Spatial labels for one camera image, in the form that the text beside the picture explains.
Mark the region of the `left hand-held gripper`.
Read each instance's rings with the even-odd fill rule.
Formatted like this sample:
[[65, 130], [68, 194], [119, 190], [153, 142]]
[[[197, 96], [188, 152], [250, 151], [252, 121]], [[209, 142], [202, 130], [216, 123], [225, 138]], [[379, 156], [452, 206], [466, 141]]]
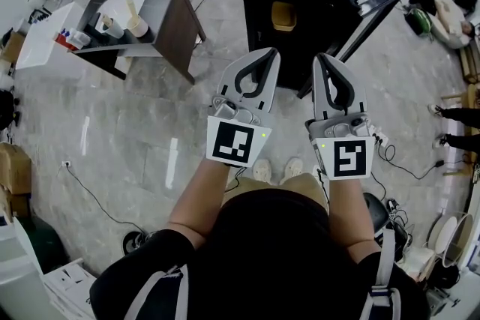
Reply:
[[[273, 47], [258, 49], [226, 67], [217, 88], [220, 95], [212, 98], [208, 112], [207, 159], [235, 167], [251, 167], [255, 163], [271, 135], [269, 111], [277, 86], [280, 56]], [[257, 67], [264, 67], [264, 71], [256, 89], [243, 91], [242, 80]]]

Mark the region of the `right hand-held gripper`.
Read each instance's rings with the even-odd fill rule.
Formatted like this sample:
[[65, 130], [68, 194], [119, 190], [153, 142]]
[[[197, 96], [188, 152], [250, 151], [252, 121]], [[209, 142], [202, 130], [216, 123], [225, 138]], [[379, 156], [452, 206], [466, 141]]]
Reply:
[[314, 58], [312, 75], [316, 121], [305, 126], [321, 172], [331, 181], [368, 178], [375, 138], [368, 130], [365, 87], [342, 61], [323, 53]]

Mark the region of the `yellow paper tray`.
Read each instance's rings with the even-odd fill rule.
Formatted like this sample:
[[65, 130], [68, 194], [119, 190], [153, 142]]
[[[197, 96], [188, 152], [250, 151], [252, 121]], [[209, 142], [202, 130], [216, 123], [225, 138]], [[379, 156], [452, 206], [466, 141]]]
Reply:
[[297, 23], [295, 7], [290, 3], [274, 1], [271, 6], [271, 22], [276, 31], [293, 31]]

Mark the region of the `person's left forearm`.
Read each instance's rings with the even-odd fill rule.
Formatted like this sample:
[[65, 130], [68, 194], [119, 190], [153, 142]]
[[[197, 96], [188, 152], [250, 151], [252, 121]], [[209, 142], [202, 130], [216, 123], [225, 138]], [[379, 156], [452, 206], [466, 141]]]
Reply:
[[204, 244], [220, 212], [229, 173], [226, 164], [202, 159], [166, 228], [184, 235], [196, 249]]

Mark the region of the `person's white shoe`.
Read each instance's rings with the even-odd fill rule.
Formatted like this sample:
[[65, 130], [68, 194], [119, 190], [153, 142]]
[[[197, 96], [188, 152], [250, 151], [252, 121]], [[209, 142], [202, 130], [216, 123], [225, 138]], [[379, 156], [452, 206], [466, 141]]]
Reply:
[[272, 165], [267, 159], [258, 159], [253, 165], [252, 175], [255, 181], [270, 184], [272, 180]]
[[288, 181], [291, 178], [299, 176], [301, 173], [303, 173], [302, 159], [298, 157], [292, 157], [291, 159], [289, 159], [289, 161], [285, 166], [285, 169], [283, 172], [283, 178], [280, 181], [280, 185], [284, 184], [286, 181]]

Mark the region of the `person's right white shoe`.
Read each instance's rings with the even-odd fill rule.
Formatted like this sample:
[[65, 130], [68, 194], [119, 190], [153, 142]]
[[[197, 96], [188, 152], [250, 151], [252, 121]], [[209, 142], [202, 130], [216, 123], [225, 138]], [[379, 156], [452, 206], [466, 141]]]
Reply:
[[285, 169], [283, 172], [283, 178], [280, 181], [280, 185], [284, 184], [286, 181], [288, 181], [291, 178], [299, 176], [301, 173], [303, 173], [302, 159], [298, 157], [292, 157], [291, 159], [289, 159], [289, 161], [285, 166]]

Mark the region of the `green striped ball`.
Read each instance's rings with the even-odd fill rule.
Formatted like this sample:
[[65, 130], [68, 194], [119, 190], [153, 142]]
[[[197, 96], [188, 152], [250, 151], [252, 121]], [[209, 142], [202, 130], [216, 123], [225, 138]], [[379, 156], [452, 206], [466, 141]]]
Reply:
[[413, 8], [408, 16], [410, 26], [418, 36], [430, 34], [432, 26], [431, 19], [423, 10]]

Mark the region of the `black stool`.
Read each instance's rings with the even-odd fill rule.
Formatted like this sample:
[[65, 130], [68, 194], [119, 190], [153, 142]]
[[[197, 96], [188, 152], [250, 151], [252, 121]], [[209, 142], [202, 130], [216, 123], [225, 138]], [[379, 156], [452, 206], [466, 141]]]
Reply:
[[365, 192], [364, 200], [366, 201], [373, 222], [375, 235], [377, 235], [389, 222], [389, 212], [386, 206], [372, 193]]

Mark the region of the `beige paper cup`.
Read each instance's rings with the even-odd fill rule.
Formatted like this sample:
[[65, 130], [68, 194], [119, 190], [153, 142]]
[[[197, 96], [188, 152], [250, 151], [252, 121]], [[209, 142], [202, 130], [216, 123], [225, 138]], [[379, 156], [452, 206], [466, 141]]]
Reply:
[[127, 21], [127, 30], [137, 38], [143, 37], [149, 31], [149, 26], [140, 16], [132, 16]]

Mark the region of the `person's black shirt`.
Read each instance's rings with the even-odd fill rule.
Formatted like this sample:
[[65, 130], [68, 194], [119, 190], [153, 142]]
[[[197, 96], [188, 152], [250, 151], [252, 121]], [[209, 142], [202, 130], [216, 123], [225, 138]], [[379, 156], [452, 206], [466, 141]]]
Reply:
[[328, 215], [221, 209], [205, 243], [162, 229], [90, 289], [96, 320], [359, 320], [380, 252], [359, 263]]

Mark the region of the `white round mirror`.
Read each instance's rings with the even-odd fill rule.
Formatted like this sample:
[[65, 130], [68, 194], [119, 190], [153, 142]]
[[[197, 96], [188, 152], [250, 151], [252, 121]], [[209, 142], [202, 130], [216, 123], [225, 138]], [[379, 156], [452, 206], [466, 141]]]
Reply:
[[444, 268], [449, 268], [455, 265], [463, 255], [472, 229], [471, 214], [443, 214], [430, 231], [427, 247], [440, 258]]

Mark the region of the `red box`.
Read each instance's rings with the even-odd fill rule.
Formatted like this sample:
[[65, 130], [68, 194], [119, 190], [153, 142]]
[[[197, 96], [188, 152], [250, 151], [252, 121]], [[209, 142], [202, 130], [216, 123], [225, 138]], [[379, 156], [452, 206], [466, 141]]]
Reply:
[[61, 46], [65, 47], [65, 48], [69, 49], [70, 51], [77, 50], [77, 48], [74, 45], [72, 45], [72, 44], [70, 44], [66, 41], [66, 37], [61, 33], [57, 34], [57, 36], [55, 38], [55, 42], [60, 44]]

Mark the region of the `black bag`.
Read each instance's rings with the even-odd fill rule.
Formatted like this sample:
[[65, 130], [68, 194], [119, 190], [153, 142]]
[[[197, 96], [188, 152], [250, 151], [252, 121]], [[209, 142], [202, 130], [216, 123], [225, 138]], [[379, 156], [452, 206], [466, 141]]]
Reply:
[[0, 132], [13, 122], [18, 123], [19, 116], [15, 111], [15, 99], [11, 92], [0, 89]]

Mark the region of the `brown cardboard box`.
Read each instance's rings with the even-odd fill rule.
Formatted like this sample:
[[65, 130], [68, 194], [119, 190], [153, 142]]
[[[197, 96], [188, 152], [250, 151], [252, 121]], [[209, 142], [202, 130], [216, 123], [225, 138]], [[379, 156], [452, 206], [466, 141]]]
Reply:
[[0, 185], [13, 195], [32, 192], [32, 162], [18, 145], [0, 143]]
[[15, 195], [0, 185], [0, 209], [10, 221], [13, 217], [28, 218], [31, 216], [30, 195]]

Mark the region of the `dark green bin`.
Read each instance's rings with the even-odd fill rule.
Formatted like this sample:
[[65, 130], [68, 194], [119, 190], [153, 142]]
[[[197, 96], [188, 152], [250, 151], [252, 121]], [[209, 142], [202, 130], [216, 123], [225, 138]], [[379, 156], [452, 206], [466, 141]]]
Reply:
[[21, 218], [19, 222], [31, 241], [44, 274], [48, 274], [70, 261], [60, 237], [50, 224], [36, 216]]

